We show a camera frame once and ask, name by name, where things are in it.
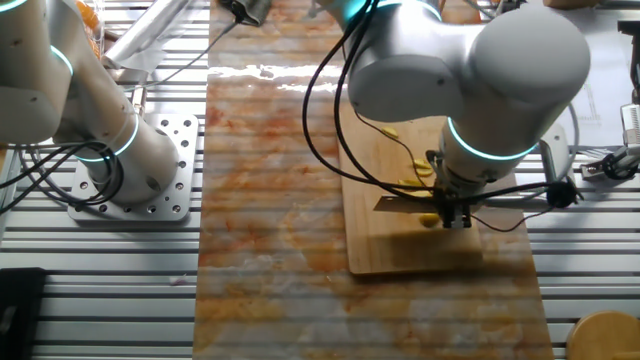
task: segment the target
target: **glowing blue ring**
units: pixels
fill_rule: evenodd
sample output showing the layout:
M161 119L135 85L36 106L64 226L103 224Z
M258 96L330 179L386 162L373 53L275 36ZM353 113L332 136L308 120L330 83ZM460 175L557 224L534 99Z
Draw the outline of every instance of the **glowing blue ring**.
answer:
M527 155L528 153L531 152L531 150L535 149L535 147L537 146L537 145L533 145L531 149L525 150L515 155L500 156L500 155L491 155L491 154L483 153L482 151L472 148L471 145L467 144L466 142L464 142L464 140L462 140L460 135L458 135L458 132L456 131L456 129L453 127L453 121L451 120L451 118L448 119L448 122L449 122L449 129L451 130L451 134L453 135L453 138L456 139L456 141L458 141L458 143L462 145L462 147L465 148L467 151L469 151L473 155L476 155L484 159L495 160L495 161L516 160Z
M22 5L22 4L26 3L26 2L27 2L27 0L15 0L15 1L12 1L10 3L6 3L6 4L3 4L3 5L0 5L0 12L4 12L4 11L9 11L11 9L15 9L18 6L20 6L20 5Z
M420 0L380 0L380 2L378 3L378 9L383 7L383 6L399 5L399 4L405 4L405 3L408 3L408 2L418 3L418 5L421 5L423 8L429 10L429 12L431 12L433 15L435 15L438 18L438 20L442 21L442 16L438 12L438 10L436 10L430 4L427 4L426 2L423 2L423 1L420 1Z
M67 65L71 76L73 76L73 66L71 66L71 62L69 61L69 59L67 59L66 56L64 56L62 51L56 49L53 45L51 45L51 52L54 53L58 58L60 58L60 60L62 60L65 65Z
M359 1L361 3L360 6L357 7L352 7L351 9L347 10L348 14L346 14L346 19L351 20L351 18L358 12L360 11L360 9L362 9L362 7L364 6L364 1ZM431 6L430 4L427 4L423 1L420 0L381 0L378 3L378 9L384 6L389 6L389 5L401 5L401 4L406 4L409 2L413 2L413 3L417 3L418 5L424 7L425 9L429 10L429 12L431 12L433 15L435 15L438 20L442 21L442 16L440 15L440 13L438 12L438 10L436 8L434 8L433 6Z
M138 118L136 118L136 127L133 129L133 134L131 134L131 138L129 139L129 141L127 141L126 144L124 144L123 147L120 148L120 150L115 152L115 155L118 156L120 154L122 154L125 150L127 150L127 148L131 145L131 143L133 142L133 140L136 138L136 135L138 134L138 126L140 126L138 124L140 120L138 120ZM78 158L78 160L81 161L86 161L86 162L100 162L100 161L104 161L103 158L99 158L99 159L83 159L79 156L76 156Z

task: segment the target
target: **metal bracket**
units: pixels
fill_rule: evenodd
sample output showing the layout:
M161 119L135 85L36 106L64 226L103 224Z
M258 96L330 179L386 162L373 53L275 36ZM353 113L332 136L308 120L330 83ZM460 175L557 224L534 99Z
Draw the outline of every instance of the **metal bracket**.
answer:
M179 114L147 114L145 121L162 130L178 150L178 171L172 183L158 196L139 204L120 205L107 202L77 211L69 207L69 216L78 221L181 221L189 215L193 169L198 139L198 119ZM79 198L95 195L87 168L78 162L71 194Z
M558 172L569 162L569 144L562 125L557 122L551 125L538 144L546 180L548 182L562 180L558 179ZM573 169L569 170L567 176L575 181Z

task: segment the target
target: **table surface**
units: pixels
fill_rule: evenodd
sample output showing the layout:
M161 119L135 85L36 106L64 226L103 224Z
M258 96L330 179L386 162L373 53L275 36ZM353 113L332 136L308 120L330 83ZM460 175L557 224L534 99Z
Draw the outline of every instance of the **table surface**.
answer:
M107 28L123 32L150 1L107 1ZM168 44L165 77L206 47L208 14ZM151 91L147 111L189 113L204 134L207 60ZM579 156L577 164L589 159ZM54 174L70 186L75 163ZM47 279L35 359L191 358L198 263L202 150L197 154L192 215L180 229L81 228L66 209L31 194L6 216L0 267L39 266ZM544 177L537 155L518 167L520 183ZM527 221L556 358L578 318L598 310L640 317L640 180L598 189L577 176L589 201ZM27 186L22 182L18 191ZM186 284L170 277L186 274Z

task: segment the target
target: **white paper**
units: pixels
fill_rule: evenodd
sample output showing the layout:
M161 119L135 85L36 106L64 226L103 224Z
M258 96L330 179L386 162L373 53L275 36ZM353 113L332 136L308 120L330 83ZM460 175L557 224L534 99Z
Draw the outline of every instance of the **white paper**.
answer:
M582 9L559 12L571 20L587 39L591 71L573 100L580 124L580 147L622 146L620 107L631 103L633 85L629 77L631 37L618 32L618 16L606 11ZM571 115L558 118L573 141Z

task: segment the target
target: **orange stained mat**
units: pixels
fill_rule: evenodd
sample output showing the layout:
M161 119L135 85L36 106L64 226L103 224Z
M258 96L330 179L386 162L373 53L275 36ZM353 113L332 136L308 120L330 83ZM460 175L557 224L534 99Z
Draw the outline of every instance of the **orange stained mat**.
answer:
M209 56L194 358L553 359L523 228L480 229L482 271L350 274L341 181L308 150L300 118L341 31L326 13L307 18L309 7L274 0L261 28L236 27ZM479 20L462 1L448 0L444 15ZM212 3L212 36L229 21ZM310 106L314 140L334 164L340 58ZM496 225L522 216L501 215Z

